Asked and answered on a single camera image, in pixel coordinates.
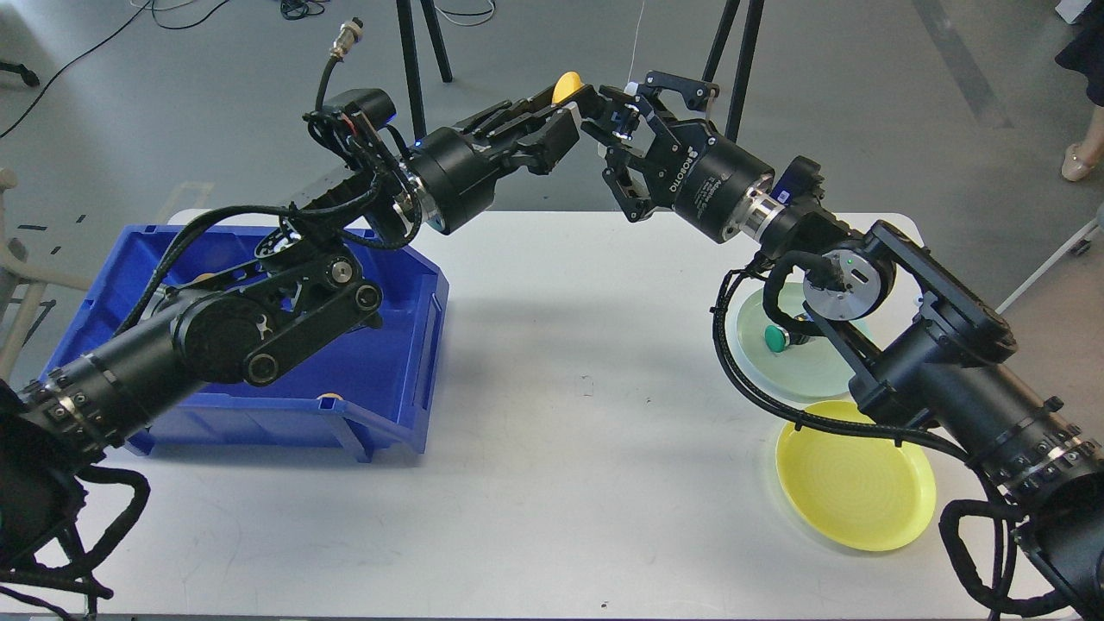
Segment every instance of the yellow plate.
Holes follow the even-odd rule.
[[[821,401],[811,414],[871,420],[849,401]],[[935,513],[935,475],[920,446],[850,438],[786,423],[775,453],[782,488],[805,520],[845,546],[885,551],[907,545]]]

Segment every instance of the concrete floor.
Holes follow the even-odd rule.
[[[1104,198],[1104,175],[1075,185],[1058,175],[1090,104],[1083,78],[1053,63],[1074,34],[1054,3],[768,2],[741,145],[778,169],[795,155],[820,161],[831,210],[911,217],[934,255],[996,306]],[[162,19],[190,23],[214,4],[199,0]],[[485,25],[443,22],[452,84],[436,80],[416,15],[427,124],[530,95],[567,70],[618,86],[652,69],[698,76],[722,4],[647,0],[641,17],[640,0],[500,0]],[[94,275],[119,228],[155,221],[183,182],[211,183],[209,207],[263,204],[330,173],[339,162],[307,137],[299,116],[311,105],[338,24],[352,15],[364,19],[367,35],[335,72],[330,92],[386,90],[408,138],[394,4],[327,7],[323,15],[287,22],[276,2],[231,2],[181,32],[141,15],[71,67],[0,139],[0,166],[21,179],[7,194],[8,228],[32,261]],[[26,63],[45,81],[134,11],[124,0],[0,0],[0,57]],[[742,15],[718,71],[725,87]],[[35,94],[0,74],[0,130]],[[726,97],[718,102],[719,119]],[[550,177],[518,173],[500,182],[496,208],[616,209],[599,170],[595,149],[581,145]],[[191,199],[183,194],[180,207]],[[1044,396],[1060,394],[1064,413],[1095,425],[1098,438],[1102,274],[1104,248],[1063,260],[1007,313],[1021,343],[1011,367]],[[56,306],[28,344],[15,385],[40,372],[82,299],[57,287],[46,297]]]

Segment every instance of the blue storage bin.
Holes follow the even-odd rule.
[[[123,230],[46,371],[110,338],[179,230]],[[270,230],[213,228],[188,249],[166,282],[183,284],[250,261]],[[208,385],[131,436],[128,448],[145,455],[158,443],[340,446],[359,462],[371,461],[374,449],[395,442],[424,452],[448,282],[436,265],[410,249],[353,245],[352,252],[365,278],[383,290],[382,328],[342,335],[264,388]],[[325,393],[341,399],[319,398]]]

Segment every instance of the person's foot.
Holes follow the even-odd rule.
[[[1065,161],[1062,162],[1062,177],[1066,181],[1080,181],[1096,167],[1096,162],[1089,164],[1078,156],[1078,147],[1073,144],[1065,148]]]

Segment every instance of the tripod leg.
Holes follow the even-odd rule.
[[[445,40],[440,36],[440,21],[437,19],[437,7],[433,0],[422,0],[422,12],[425,13],[425,27],[429,30],[429,41],[433,42],[433,53],[437,56],[437,69],[440,70],[440,81],[453,81],[453,67],[448,66],[448,54],[445,53]]]
[[[736,19],[736,11],[740,9],[740,0],[728,0],[724,10],[721,11],[721,22],[716,24],[716,34],[713,35],[713,46],[709,49],[709,60],[705,61],[705,71],[701,74],[702,82],[712,82],[716,75],[716,65],[721,63],[721,53],[724,52],[724,44],[729,42],[729,33],[732,32],[732,22]]]
[[[425,137],[425,106],[422,104],[422,78],[417,69],[417,48],[414,45],[414,14],[411,0],[395,0],[399,9],[399,36],[403,42],[403,65],[406,67],[406,92],[411,98],[411,122],[414,139]]]
[[[758,25],[763,20],[763,0],[751,0],[747,4],[747,21],[744,22],[744,39],[740,42],[740,61],[736,64],[736,81],[732,85],[732,104],[729,106],[729,122],[724,126],[724,137],[736,141],[740,119],[744,114],[747,98],[747,81],[752,75],[752,60],[758,41]]]

